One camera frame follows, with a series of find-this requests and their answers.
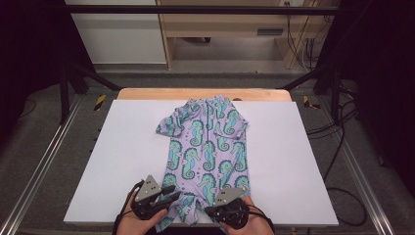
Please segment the romper sleeve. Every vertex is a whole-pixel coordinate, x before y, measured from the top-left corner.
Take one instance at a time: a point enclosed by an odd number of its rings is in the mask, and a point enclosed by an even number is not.
[[[248,121],[230,105],[225,111],[224,118],[218,120],[219,125],[216,126],[214,134],[224,136],[230,139],[239,140],[246,131]]]
[[[156,129],[157,134],[162,134],[170,137],[179,137],[184,130],[183,123],[189,117],[188,105],[177,108],[174,113],[161,120]]]

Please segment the wooden table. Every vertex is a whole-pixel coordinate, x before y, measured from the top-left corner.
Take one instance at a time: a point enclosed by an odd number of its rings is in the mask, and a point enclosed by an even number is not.
[[[222,94],[230,100],[286,101],[291,102],[290,93],[274,89],[198,89],[198,88],[124,88],[119,91],[119,100],[187,100],[212,97]]]

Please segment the gray floor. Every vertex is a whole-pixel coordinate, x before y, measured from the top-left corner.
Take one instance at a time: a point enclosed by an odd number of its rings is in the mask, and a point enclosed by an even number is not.
[[[304,73],[300,67],[285,70],[281,55],[272,39],[248,40],[213,38],[210,44],[201,38],[179,40],[176,45],[173,68],[163,66],[105,67],[98,69],[102,76],[118,85],[128,87],[260,87],[275,88],[287,84]],[[69,198],[73,195],[99,136],[111,100],[116,92],[88,79],[91,88],[87,95],[70,94],[81,102],[68,133],[60,145],[54,160],[42,178],[41,184],[20,223],[20,231],[28,234],[58,234],[57,231],[109,232],[109,227],[76,227],[63,223]],[[311,104],[324,105],[327,97],[316,97],[312,92],[313,81],[291,91],[298,103],[306,130],[323,126],[330,120],[324,109],[312,109],[303,105],[303,96]],[[350,89],[353,83],[344,81]],[[107,94],[100,111],[93,111],[98,96]],[[342,96],[342,103],[348,98]],[[27,116],[21,117],[14,134],[0,149],[0,221],[6,221],[19,200],[27,182],[36,171],[38,163],[48,148],[60,120],[59,87],[51,86],[33,93],[26,102]],[[385,212],[395,234],[415,234],[415,200],[409,195],[390,167],[378,164],[378,153],[373,147],[363,124],[355,118],[346,123],[346,141],[362,171],[366,175],[376,198]],[[323,174],[338,146],[336,134],[310,139],[310,144]],[[326,182],[328,187],[341,187],[356,195],[358,187],[346,164],[344,152],[340,152]],[[336,214],[347,221],[358,222],[363,213],[359,204],[345,194],[330,191]],[[341,222],[339,227],[312,228],[311,234],[378,234],[369,215],[361,226],[349,226]],[[297,228],[305,234],[305,228]],[[277,234],[290,234],[290,228],[278,228]]]

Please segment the black cable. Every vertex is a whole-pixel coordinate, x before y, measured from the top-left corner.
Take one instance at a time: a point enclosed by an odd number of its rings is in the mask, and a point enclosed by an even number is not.
[[[304,68],[304,65],[302,64],[302,61],[300,60],[300,56],[297,53],[297,50],[298,49],[296,47],[296,43],[294,42],[293,36],[291,35],[291,23],[290,23],[290,20],[291,20],[291,16],[288,15],[287,16],[287,42],[288,42],[288,46],[290,47],[290,50],[293,52],[294,56],[296,57],[297,62],[300,64],[301,67]]]
[[[341,92],[343,92],[343,93],[351,96],[352,98],[357,97],[357,93],[356,92],[350,91],[349,89],[347,89],[347,87],[345,87],[344,85],[342,85],[342,83],[340,83],[340,90],[341,90]]]
[[[346,107],[348,104],[352,104],[352,103],[354,103],[354,100],[347,101],[347,102],[346,102],[344,105],[342,105],[342,107],[341,107],[340,127],[341,127],[341,130],[342,130],[342,137],[341,137],[341,140],[340,140],[339,146],[338,146],[338,148],[337,148],[337,150],[336,150],[335,156],[332,158],[332,161],[330,162],[330,165],[329,165],[329,167],[327,168],[326,173],[324,174],[324,177],[323,177],[323,181],[324,181],[324,182],[326,182],[326,180],[327,180],[327,176],[328,176],[328,174],[329,174],[330,170],[332,169],[333,164],[334,164],[334,162],[336,161],[336,158],[339,156],[339,151],[340,151],[340,149],[342,148],[343,142],[344,142],[344,140],[345,140],[346,132],[345,132],[345,122],[344,122],[343,111],[344,111],[345,107]],[[364,223],[366,222],[366,219],[367,219],[367,210],[366,210],[366,208],[364,207],[364,205],[360,202],[360,200],[359,200],[356,196],[354,196],[353,194],[351,194],[351,193],[350,193],[350,192],[348,192],[347,190],[344,190],[344,189],[341,189],[341,188],[333,188],[333,187],[330,187],[330,188],[327,188],[327,190],[337,190],[337,191],[341,191],[341,192],[344,192],[344,193],[346,193],[346,194],[350,195],[350,196],[351,196],[354,200],[356,200],[356,201],[357,201],[357,203],[358,203],[358,204],[362,207],[362,209],[363,209],[363,219],[362,219],[360,222],[354,223],[354,222],[346,221],[345,219],[342,219],[341,217],[337,216],[337,219],[338,219],[339,221],[341,221],[341,222],[343,222],[343,223],[345,223],[345,224],[347,224],[347,225],[351,225],[351,226],[360,226],[360,225],[362,225],[362,224],[364,224]]]
[[[360,202],[360,200],[355,196],[355,195],[353,195],[352,193],[350,193],[350,192],[348,192],[347,190],[345,190],[345,189],[341,189],[341,188],[336,188],[336,187],[328,187],[328,188],[326,188],[327,189],[327,191],[340,191],[340,192],[342,192],[342,193],[345,193],[345,194],[348,194],[349,196],[351,196],[355,201],[357,201],[357,203],[362,207],[362,209],[363,209],[363,218],[362,218],[362,220],[361,221],[359,221],[359,222],[350,222],[350,221],[346,221],[346,220],[344,220],[344,219],[342,219],[342,218],[340,218],[339,216],[337,216],[337,219],[339,220],[339,221],[341,221],[342,223],[345,223],[345,224],[347,224],[347,225],[350,225],[350,226],[355,226],[355,227],[358,227],[358,226],[361,226],[361,225],[363,225],[365,222],[366,222],[366,220],[367,220],[367,210],[366,210],[366,208],[364,207],[364,205],[363,205],[363,203],[362,202]]]
[[[333,19],[331,19],[330,16],[324,16],[324,21],[326,23],[332,23],[333,22]]]
[[[253,215],[259,216],[259,217],[266,220],[266,222],[268,223],[268,225],[271,228],[272,232],[275,234],[274,223],[272,222],[272,220],[269,217],[267,217],[265,215],[265,213],[261,209],[257,208],[256,206],[253,206],[253,205],[247,205],[247,206],[255,208],[255,209],[259,210],[261,213],[254,212],[254,211],[224,211],[224,212],[221,213],[221,215],[223,215],[223,214],[225,214],[225,215],[226,214],[235,214],[235,213],[247,213],[247,214],[253,214]]]
[[[311,48],[310,48],[310,67],[312,68],[312,49],[314,47],[314,38],[311,38]]]
[[[348,101],[348,102],[346,102],[346,103],[345,103],[345,104],[341,107],[341,117],[343,116],[343,110],[345,109],[345,107],[346,107],[348,104],[351,104],[351,103],[353,103],[353,102],[354,102],[354,101]],[[327,170],[326,170],[326,173],[324,174],[324,177],[323,177],[323,181],[324,181],[324,182],[326,182],[327,175],[329,174],[330,170],[332,169],[333,164],[335,163],[336,158],[337,158],[337,157],[338,157],[338,155],[339,155],[339,151],[340,151],[340,149],[342,148],[343,142],[344,142],[344,140],[345,140],[345,126],[344,126],[344,123],[343,123],[343,119],[342,119],[342,118],[340,118],[340,128],[341,128],[341,130],[342,130],[342,137],[341,137],[341,139],[340,139],[339,146],[338,146],[338,148],[336,149],[336,153],[335,153],[334,157],[332,158],[332,161],[330,162],[329,167],[328,167],[328,168],[327,168]]]
[[[33,103],[33,107],[28,111],[28,112],[26,112],[25,114],[22,114],[19,118],[23,118],[23,117],[25,117],[25,116],[27,116],[27,115],[29,115],[31,112],[33,112],[34,111],[34,109],[36,108],[36,106],[37,106],[37,104],[36,104],[36,102],[34,101],[34,100],[29,100],[29,99],[27,99],[27,101],[30,101],[30,102],[32,102]]]
[[[351,115],[351,116],[350,116],[350,117],[344,117],[344,123],[346,123],[347,121],[349,121],[351,118],[355,117],[355,116],[357,115],[357,110],[352,110],[352,111],[350,111],[350,112],[348,113],[348,115]],[[334,124],[331,124],[330,126],[324,127],[324,129],[321,129],[321,130],[316,130],[316,131],[314,131],[314,132],[307,133],[307,135],[313,135],[313,134],[317,134],[317,133],[324,132],[326,129],[328,129],[328,128],[330,128],[330,127],[333,127],[333,126],[335,126],[335,125],[334,125]],[[340,128],[338,127],[336,130],[334,130],[334,131],[332,131],[332,132],[330,132],[330,133],[328,133],[328,134],[325,134],[325,135],[322,135],[322,136],[319,136],[319,137],[308,137],[308,139],[321,139],[321,138],[324,138],[324,137],[326,137],[326,136],[329,136],[329,135],[331,135],[331,134],[333,134],[333,133],[336,133],[336,132],[338,132],[339,130],[340,130]]]
[[[116,231],[118,230],[118,226],[119,226],[119,223],[121,222],[122,217],[124,215],[126,215],[127,213],[133,212],[133,211],[128,211],[128,212],[124,212],[124,211],[125,211],[125,208],[128,205],[128,202],[129,202],[129,199],[130,199],[131,195],[139,187],[139,184],[140,183],[137,183],[137,184],[134,185],[134,187],[132,187],[131,191],[127,195],[127,198],[125,200],[124,205],[122,206],[121,212],[116,216],[114,226],[113,226],[113,235],[116,235]]]
[[[356,113],[356,109],[350,111],[349,113],[347,113],[343,117],[343,120],[345,120],[345,122],[348,121],[348,120],[350,120],[351,118],[353,118],[355,116],[355,113]],[[307,135],[318,134],[318,133],[321,133],[324,130],[327,130],[327,129],[333,127],[333,126],[335,126],[334,123],[333,122],[330,122],[330,123],[328,123],[328,124],[326,124],[326,125],[324,125],[322,127],[317,127],[317,128],[313,128],[313,129],[307,130],[306,131],[306,134]]]

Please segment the human hand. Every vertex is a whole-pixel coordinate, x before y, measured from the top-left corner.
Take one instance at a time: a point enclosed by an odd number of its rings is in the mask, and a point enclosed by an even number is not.
[[[254,202],[250,196],[246,196],[242,198],[242,200],[244,201],[245,204],[254,206]],[[249,208],[251,212],[262,213],[256,208],[253,208],[253,207],[249,207]],[[223,222],[220,222],[220,226],[222,226],[223,229],[225,229],[228,235],[252,235],[252,234],[271,235],[271,234],[274,234],[268,222],[264,218],[258,215],[254,215],[254,214],[250,214],[248,216],[247,224],[241,229],[236,230],[233,227]]]
[[[141,220],[133,211],[131,211],[131,202],[136,194],[137,192],[133,193],[128,200],[128,204],[124,210],[125,215],[122,217],[121,222],[118,225],[116,235],[144,235],[152,227],[158,224],[167,214],[167,210],[163,209],[156,213],[151,219]]]

